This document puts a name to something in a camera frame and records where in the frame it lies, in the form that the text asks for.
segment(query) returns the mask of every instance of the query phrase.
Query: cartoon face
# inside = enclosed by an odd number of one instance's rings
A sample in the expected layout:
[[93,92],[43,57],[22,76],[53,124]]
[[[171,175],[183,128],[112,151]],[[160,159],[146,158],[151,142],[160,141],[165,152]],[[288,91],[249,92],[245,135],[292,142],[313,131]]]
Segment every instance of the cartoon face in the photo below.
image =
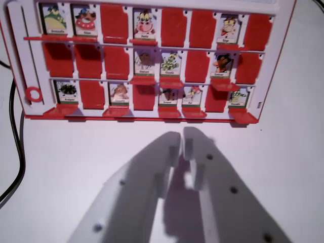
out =
[[54,14],[54,15],[58,15],[59,14],[59,8],[57,6],[52,6],[52,7],[49,7],[47,9],[48,11],[48,14]]
[[236,23],[236,18],[234,18],[234,17],[227,17],[224,20],[223,30],[225,32],[231,32],[233,30],[233,28],[234,28],[235,23]]
[[144,10],[137,17],[138,22],[136,24],[136,29],[141,32],[151,32],[153,29],[152,17],[147,10]]
[[200,89],[198,86],[192,86],[189,93],[188,93],[188,96],[194,96],[195,94],[199,94],[200,93]]
[[175,100],[176,94],[172,89],[163,90],[162,94],[164,94],[167,100]]
[[140,60],[141,60],[141,64],[142,65],[152,65],[152,61],[150,56],[148,55],[148,53],[143,52],[140,56],[139,56]]
[[96,13],[90,13],[88,9],[83,8],[76,18],[81,19],[83,23],[91,23],[96,20]]
[[228,63],[230,63],[232,59],[229,58],[229,54],[226,55],[219,55],[217,57],[217,63],[214,63],[215,66],[220,68],[224,68]]

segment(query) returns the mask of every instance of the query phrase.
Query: white plastic frame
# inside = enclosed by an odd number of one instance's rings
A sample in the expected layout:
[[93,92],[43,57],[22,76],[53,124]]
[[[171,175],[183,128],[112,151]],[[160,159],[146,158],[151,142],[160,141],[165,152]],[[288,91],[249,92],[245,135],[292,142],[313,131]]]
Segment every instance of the white plastic frame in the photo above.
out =
[[[43,54],[42,41],[28,41],[24,40],[25,36],[41,36],[43,33],[42,25],[40,23],[38,3],[40,1],[34,0],[17,0],[17,1],[6,1],[0,0],[2,4],[0,20],[2,24],[2,31],[6,41],[7,51],[9,54],[12,70],[15,76],[18,93],[21,99],[21,103],[26,115],[43,115],[44,112],[50,110],[56,106],[55,98],[53,98],[53,87],[49,80],[52,79],[61,79],[50,77],[49,72],[47,71],[45,58]],[[264,52],[261,52],[263,62],[260,69],[258,79],[256,81],[255,87],[253,88],[253,95],[249,98],[249,104],[247,106],[248,112],[250,112],[256,118],[260,117],[261,108],[264,104],[267,91],[270,86],[270,82],[274,73],[274,69],[279,58],[281,47],[283,45],[287,28],[289,25],[290,17],[292,15],[293,7],[295,0],[278,0],[275,4],[263,4],[256,3],[251,0],[251,2],[241,2],[234,0],[201,0],[199,4],[195,0],[139,0],[134,4],[131,0],[124,0],[121,4],[127,9],[124,8],[124,12],[129,15],[129,38],[126,45],[113,45],[113,44],[104,44],[103,35],[101,33],[101,19],[100,19],[100,3],[95,0],[88,1],[77,1],[70,0],[69,3],[64,2],[64,6],[61,4],[62,1],[56,2],[51,0],[41,1],[42,3],[58,3],[60,9],[64,9],[66,14],[66,23],[68,30],[68,37],[73,35],[72,27],[72,18],[70,16],[70,4],[73,3],[85,3],[89,4],[91,10],[96,11],[97,14],[97,31],[98,31],[98,43],[95,45],[101,46],[100,50],[102,52],[102,67],[103,73],[101,79],[94,79],[96,81],[102,82],[129,82],[133,78],[133,45],[130,43],[130,40],[133,38],[133,8],[150,8],[152,13],[157,16],[157,27],[156,27],[156,40],[158,45],[154,47],[159,53],[161,48],[161,38],[160,38],[160,25],[161,25],[161,11],[163,7],[181,7],[183,8],[183,13],[187,17],[187,32],[186,39],[184,42],[184,48],[170,48],[165,49],[176,49],[178,51],[183,51],[182,54],[182,64],[181,64],[181,74],[180,79],[185,80],[185,64],[186,64],[186,52],[193,48],[189,48],[189,33],[190,33],[190,22],[192,9],[212,9],[217,13],[215,18],[218,20],[222,13],[237,13],[239,14],[239,20],[241,23],[240,35],[238,38],[238,45],[243,47],[244,35],[246,31],[246,26],[250,13],[260,13],[268,14],[272,16],[271,21],[273,22],[271,35],[269,38],[268,45]],[[101,3],[109,3],[107,0],[100,1]],[[24,13],[28,12],[28,15],[20,14],[22,13],[21,8]],[[204,50],[210,52],[210,55],[213,55],[213,52],[217,50],[216,36],[217,31],[219,31],[220,24],[219,21],[216,24],[216,31],[214,36],[214,41],[211,49],[194,49],[194,50]],[[74,73],[73,78],[62,79],[81,79],[78,78],[78,71],[76,68],[73,44],[72,41],[65,42],[66,45],[71,45],[72,55],[73,55],[73,65]],[[103,58],[103,48],[104,45],[113,45],[113,46],[123,46],[125,51],[130,55],[130,75],[128,80],[107,80],[105,79],[106,73],[104,69],[104,58]],[[158,89],[159,82],[159,60],[156,60],[155,70],[158,71],[155,73],[156,90]],[[231,76],[232,82],[235,82],[235,63],[232,68]],[[208,88],[210,85],[210,70],[206,78],[206,83],[198,83],[197,85],[204,85],[204,89]],[[34,86],[39,88],[43,95],[43,102],[35,103],[30,102],[25,97],[25,89],[27,87]],[[105,102],[105,108],[108,108],[109,104]],[[102,116],[102,110],[95,110],[89,114],[89,110],[83,110],[82,100],[79,100],[79,110],[85,116]],[[132,101],[130,100],[130,110],[134,117],[152,117],[158,118],[157,112],[157,100],[154,106],[154,111],[134,111]],[[208,119],[232,119],[228,114],[228,110],[225,109],[224,113],[207,113]]]

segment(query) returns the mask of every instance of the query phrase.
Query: screw hole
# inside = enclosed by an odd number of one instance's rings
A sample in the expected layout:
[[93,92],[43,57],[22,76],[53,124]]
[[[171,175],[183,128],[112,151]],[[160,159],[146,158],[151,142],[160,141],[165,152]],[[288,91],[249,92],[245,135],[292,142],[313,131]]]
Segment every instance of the screw hole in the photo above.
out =
[[234,186],[232,186],[232,187],[230,188],[230,191],[231,191],[233,194],[237,194],[237,193],[238,193],[237,188],[234,187]]
[[263,239],[267,243],[271,243],[272,242],[272,236],[270,234],[264,234],[263,235]]
[[101,231],[102,230],[102,225],[101,224],[95,224],[94,226],[93,226],[93,231],[94,232],[99,232],[99,231]]

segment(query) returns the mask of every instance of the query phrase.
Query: printed character name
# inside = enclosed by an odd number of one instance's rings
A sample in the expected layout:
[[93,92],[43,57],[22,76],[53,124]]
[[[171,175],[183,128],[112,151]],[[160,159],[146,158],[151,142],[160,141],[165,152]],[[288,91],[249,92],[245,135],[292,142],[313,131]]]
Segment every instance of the printed character name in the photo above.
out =
[[64,30],[51,29],[51,33],[64,33]]
[[117,99],[117,100],[114,100],[114,102],[118,102],[118,103],[128,103],[128,100],[120,100],[120,99]]
[[74,98],[64,98],[64,101],[74,101]]

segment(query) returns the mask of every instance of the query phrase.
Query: black cable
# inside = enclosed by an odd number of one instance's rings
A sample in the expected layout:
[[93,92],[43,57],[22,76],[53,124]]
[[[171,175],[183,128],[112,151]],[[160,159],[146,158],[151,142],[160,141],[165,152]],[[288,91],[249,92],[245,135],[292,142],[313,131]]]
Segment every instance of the black cable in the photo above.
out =
[[25,153],[23,149],[23,144],[19,140],[16,122],[15,122],[15,116],[14,116],[14,99],[15,99],[15,90],[16,90],[16,84],[15,81],[12,80],[11,89],[10,89],[10,97],[9,97],[9,117],[10,117],[10,124],[12,128],[12,132],[14,135],[18,156],[19,156],[19,172],[13,183],[8,187],[8,189],[0,196],[0,209],[5,205],[5,203],[9,200],[11,195],[16,191],[18,186],[20,185],[20,182],[22,181],[25,170],[26,170],[26,162],[25,162]]
[[313,0],[321,9],[321,11],[324,13],[324,3],[321,0]]
[[3,61],[1,61],[0,60],[0,65],[2,66],[2,67],[5,67],[5,68],[7,68],[7,69],[11,69],[11,66],[9,66],[8,64],[6,64],[6,63],[4,63]]

